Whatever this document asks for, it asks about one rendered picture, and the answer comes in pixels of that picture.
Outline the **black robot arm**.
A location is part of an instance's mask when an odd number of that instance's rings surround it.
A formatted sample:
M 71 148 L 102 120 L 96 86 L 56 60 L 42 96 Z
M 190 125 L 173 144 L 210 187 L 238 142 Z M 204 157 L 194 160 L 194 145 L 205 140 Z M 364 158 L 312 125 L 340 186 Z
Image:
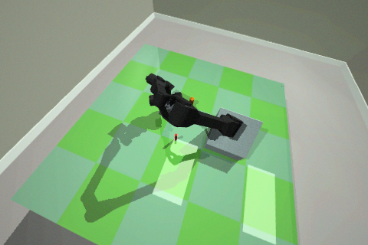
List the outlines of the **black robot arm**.
M 189 127 L 194 124 L 218 129 L 223 136 L 234 137 L 243 122 L 228 114 L 220 117 L 198 111 L 188 100 L 179 95 L 169 95 L 174 88 L 169 81 L 150 73 L 146 76 L 146 82 L 151 86 L 150 91 L 154 96 L 153 105 L 159 108 L 162 117 L 175 127 Z M 175 102 L 170 114 L 165 105 L 169 97 L 175 97 Z

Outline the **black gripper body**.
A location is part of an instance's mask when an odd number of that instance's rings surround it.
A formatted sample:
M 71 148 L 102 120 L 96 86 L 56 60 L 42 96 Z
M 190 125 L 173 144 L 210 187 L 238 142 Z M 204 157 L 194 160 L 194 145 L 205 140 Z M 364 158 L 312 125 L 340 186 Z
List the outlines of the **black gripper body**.
M 182 93 L 181 92 L 177 92 L 177 93 L 175 93 L 175 94 L 171 94 L 171 92 L 170 92 L 170 94 L 169 95 L 179 95 L 179 96 L 182 96 Z M 177 98 L 175 98 L 175 97 L 169 97 L 168 98 L 168 100 L 167 100 L 167 102 L 168 101 L 176 101 L 176 100 L 178 100 Z M 151 105 L 151 106 L 154 106 L 153 105 L 153 101 L 154 101 L 154 96 L 153 95 L 149 95 L 149 104 Z

